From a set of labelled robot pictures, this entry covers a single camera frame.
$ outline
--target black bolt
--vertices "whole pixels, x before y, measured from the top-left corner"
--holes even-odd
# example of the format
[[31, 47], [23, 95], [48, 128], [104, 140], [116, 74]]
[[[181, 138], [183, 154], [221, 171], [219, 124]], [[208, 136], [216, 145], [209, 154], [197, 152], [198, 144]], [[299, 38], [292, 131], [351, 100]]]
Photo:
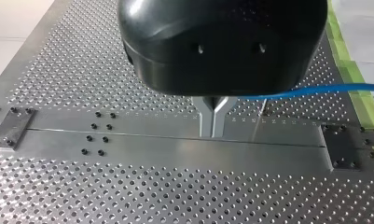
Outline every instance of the black bolt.
[[32, 108], [25, 108], [26, 114], [31, 114], [33, 112]]
[[82, 152], [82, 155], [87, 155], [88, 154], [88, 151], [85, 148], [82, 148], [81, 152]]
[[340, 163], [340, 161], [334, 161], [333, 166], [334, 166], [334, 167], [338, 167], [338, 166], [339, 166], [339, 163]]
[[374, 152], [370, 152], [369, 157], [373, 159], [374, 158]]
[[6, 140], [6, 143], [7, 143], [7, 145], [9, 146], [9, 147], [11, 147], [12, 145], [13, 145], [13, 142], [12, 142], [12, 140]]

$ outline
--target green tape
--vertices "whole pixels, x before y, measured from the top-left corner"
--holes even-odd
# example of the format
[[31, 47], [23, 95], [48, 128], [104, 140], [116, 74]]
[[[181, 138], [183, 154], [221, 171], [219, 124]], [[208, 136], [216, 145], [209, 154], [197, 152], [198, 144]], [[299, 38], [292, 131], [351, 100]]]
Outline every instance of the green tape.
[[[331, 0], [328, 0], [328, 18], [326, 34], [335, 64], [339, 69], [344, 83], [364, 83], [364, 78], [356, 62], [352, 61], [346, 43], [343, 40], [339, 23], [332, 7]], [[374, 97], [370, 91], [349, 92], [357, 117], [365, 128], [374, 128]]]

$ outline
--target metal plate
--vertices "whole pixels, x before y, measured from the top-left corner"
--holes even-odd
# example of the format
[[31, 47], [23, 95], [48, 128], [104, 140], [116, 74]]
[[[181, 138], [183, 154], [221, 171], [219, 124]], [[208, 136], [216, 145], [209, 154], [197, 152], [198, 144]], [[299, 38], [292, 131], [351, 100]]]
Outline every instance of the metal plate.
[[374, 173], [323, 147], [107, 136], [27, 131], [0, 153], [0, 223], [374, 223]]
[[12, 107], [0, 125], [0, 150], [14, 150], [35, 114], [32, 108]]

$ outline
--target screw head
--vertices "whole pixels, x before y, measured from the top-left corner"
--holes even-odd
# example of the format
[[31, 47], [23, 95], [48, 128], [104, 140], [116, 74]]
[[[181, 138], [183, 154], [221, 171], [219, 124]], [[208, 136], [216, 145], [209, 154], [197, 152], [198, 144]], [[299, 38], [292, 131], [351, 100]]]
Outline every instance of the screw head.
[[11, 147], [13, 145], [13, 141], [12, 140], [6, 140], [6, 143], [9, 147]]
[[370, 153], [369, 153], [369, 157], [370, 157], [370, 158], [374, 158], [374, 152], [370, 152]]
[[32, 108], [25, 108], [24, 111], [26, 111], [26, 114], [33, 113], [33, 109]]

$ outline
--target metal table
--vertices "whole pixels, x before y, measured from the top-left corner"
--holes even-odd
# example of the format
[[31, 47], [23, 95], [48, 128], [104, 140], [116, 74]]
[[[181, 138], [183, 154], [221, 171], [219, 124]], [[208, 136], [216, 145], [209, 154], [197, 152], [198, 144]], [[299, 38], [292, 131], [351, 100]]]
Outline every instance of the metal table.
[[[224, 136], [200, 138], [189, 97], [134, 75], [116, 5], [56, 0], [0, 76], [0, 128], [20, 135], [0, 147], [0, 223], [374, 223], [374, 132], [347, 93], [263, 116], [239, 99]], [[341, 82], [324, 36], [299, 86]], [[11, 107], [30, 122], [12, 126]], [[321, 125], [347, 126], [357, 170], [336, 169], [328, 141], [345, 138]]]

